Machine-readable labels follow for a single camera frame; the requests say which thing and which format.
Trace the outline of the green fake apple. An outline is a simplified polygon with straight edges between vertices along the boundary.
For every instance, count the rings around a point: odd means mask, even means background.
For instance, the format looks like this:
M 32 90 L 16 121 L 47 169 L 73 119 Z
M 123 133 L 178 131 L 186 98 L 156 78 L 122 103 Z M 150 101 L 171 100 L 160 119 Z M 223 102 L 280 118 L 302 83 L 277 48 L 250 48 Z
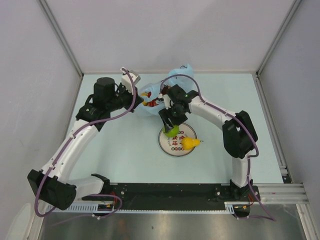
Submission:
M 169 131 L 165 131 L 165 128 L 162 128 L 162 132 L 163 134 L 168 137 L 168 138 L 174 138 L 178 135 L 180 129 L 178 125 L 175 125 L 172 129 L 170 129 Z

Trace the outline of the round printed white plate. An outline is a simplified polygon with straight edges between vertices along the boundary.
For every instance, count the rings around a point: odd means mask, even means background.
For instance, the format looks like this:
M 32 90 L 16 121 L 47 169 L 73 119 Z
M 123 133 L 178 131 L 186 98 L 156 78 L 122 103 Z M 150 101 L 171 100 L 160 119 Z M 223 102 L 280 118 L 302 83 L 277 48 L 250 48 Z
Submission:
M 181 124 L 179 126 L 179 133 L 175 137 L 167 137 L 164 135 L 163 130 L 160 130 L 158 135 L 158 144 L 160 148 L 168 155 L 174 157 L 183 157 L 190 154 L 194 149 L 184 150 L 181 141 L 185 137 L 198 139 L 194 129 L 188 124 Z

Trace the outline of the red fake cherry bunch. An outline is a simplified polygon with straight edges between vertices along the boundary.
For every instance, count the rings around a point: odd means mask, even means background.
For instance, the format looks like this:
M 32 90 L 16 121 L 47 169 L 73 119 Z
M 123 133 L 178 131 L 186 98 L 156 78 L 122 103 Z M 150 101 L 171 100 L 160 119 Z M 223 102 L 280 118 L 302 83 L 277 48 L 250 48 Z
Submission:
M 151 96 L 152 96 L 152 92 L 151 92 L 151 91 L 149 91 L 149 92 L 143 92 L 143 93 L 148 94 L 148 99 L 150 99 Z M 143 105 L 144 105 L 145 107 L 155 107 L 155 106 L 160 105 L 160 103 L 163 103 L 163 102 L 164 102 L 164 100 L 163 100 L 162 98 L 156 97 L 156 98 L 154 98 L 154 99 L 152 99 L 152 100 L 144 101 L 144 102 L 143 102 Z

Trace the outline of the yellow fake fruit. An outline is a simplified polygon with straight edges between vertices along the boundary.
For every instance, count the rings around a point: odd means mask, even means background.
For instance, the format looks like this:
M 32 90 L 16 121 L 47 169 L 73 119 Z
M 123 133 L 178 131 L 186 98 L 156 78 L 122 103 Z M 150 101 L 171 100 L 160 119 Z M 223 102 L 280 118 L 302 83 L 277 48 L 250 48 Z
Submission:
M 181 140 L 181 144 L 184 150 L 192 150 L 193 148 L 200 145 L 202 140 L 197 138 L 185 137 Z

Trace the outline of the dark brown fake mangosteen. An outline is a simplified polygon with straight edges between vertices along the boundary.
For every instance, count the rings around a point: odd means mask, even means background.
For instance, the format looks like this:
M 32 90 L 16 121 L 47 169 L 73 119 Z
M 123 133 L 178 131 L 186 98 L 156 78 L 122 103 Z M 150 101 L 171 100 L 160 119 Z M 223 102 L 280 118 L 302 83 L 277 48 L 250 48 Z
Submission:
M 166 95 L 170 88 L 171 88 L 170 86 L 166 85 L 166 86 L 164 86 L 164 87 L 161 89 L 161 92 L 160 92 L 160 93 L 161 93 L 162 95 Z

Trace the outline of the light blue printed plastic bag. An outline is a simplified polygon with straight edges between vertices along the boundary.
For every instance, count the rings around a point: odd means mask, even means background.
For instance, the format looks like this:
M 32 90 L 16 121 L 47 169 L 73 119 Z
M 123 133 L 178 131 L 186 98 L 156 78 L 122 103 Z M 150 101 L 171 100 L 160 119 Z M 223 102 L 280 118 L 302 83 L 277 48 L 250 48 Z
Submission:
M 160 80 L 156 83 L 148 83 L 143 86 L 139 91 L 139 96 L 143 98 L 143 102 L 138 105 L 135 112 L 140 117 L 158 116 L 158 112 L 165 108 L 165 103 L 162 98 L 158 98 L 159 95 L 164 96 L 167 91 L 174 85 L 181 87 L 186 93 L 195 88 L 194 82 L 185 76 L 173 75 L 187 75 L 194 77 L 194 70 L 190 64 L 184 64 L 180 68 L 171 70 L 167 77 L 168 80 L 165 83 Z

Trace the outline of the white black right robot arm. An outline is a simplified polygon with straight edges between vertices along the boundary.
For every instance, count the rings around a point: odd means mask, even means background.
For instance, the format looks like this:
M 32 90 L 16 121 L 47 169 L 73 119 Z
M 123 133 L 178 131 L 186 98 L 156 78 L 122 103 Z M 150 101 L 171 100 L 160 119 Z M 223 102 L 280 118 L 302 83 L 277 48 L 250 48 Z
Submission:
M 227 111 L 201 96 L 200 91 L 185 92 L 177 84 L 170 87 L 158 98 L 164 102 L 164 108 L 158 114 L 163 122 L 162 132 L 170 138 L 179 133 L 179 126 L 194 114 L 214 124 L 222 131 L 223 146 L 232 156 L 231 196 L 242 201 L 249 194 L 251 183 L 249 158 L 252 150 L 259 155 L 256 142 L 258 135 L 249 114 Z

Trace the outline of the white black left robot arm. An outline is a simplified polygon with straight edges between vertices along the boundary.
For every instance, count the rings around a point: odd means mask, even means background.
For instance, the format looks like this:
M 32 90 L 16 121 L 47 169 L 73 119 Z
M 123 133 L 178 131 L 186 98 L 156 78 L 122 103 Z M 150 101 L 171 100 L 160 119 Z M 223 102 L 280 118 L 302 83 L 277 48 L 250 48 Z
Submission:
M 125 109 L 126 113 L 143 102 L 136 84 L 140 76 L 132 72 L 122 75 L 120 84 L 111 77 L 100 77 L 93 86 L 76 121 L 53 157 L 40 169 L 32 169 L 27 180 L 35 195 L 34 208 L 40 200 L 60 210 L 66 210 L 74 200 L 95 195 L 100 200 L 110 196 L 110 181 L 97 173 L 87 178 L 70 180 L 71 172 L 90 141 L 106 122 L 113 120 L 111 113 Z

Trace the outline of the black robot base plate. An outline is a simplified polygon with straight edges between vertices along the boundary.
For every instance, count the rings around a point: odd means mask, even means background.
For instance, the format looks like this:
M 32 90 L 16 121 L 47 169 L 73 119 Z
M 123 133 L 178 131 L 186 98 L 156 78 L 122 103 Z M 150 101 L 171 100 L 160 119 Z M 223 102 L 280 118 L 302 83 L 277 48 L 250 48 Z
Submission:
M 110 201 L 113 195 L 122 201 L 125 211 L 220 211 L 226 202 L 250 205 L 260 199 L 257 186 L 239 188 L 233 183 L 108 183 L 98 196 L 84 201 Z

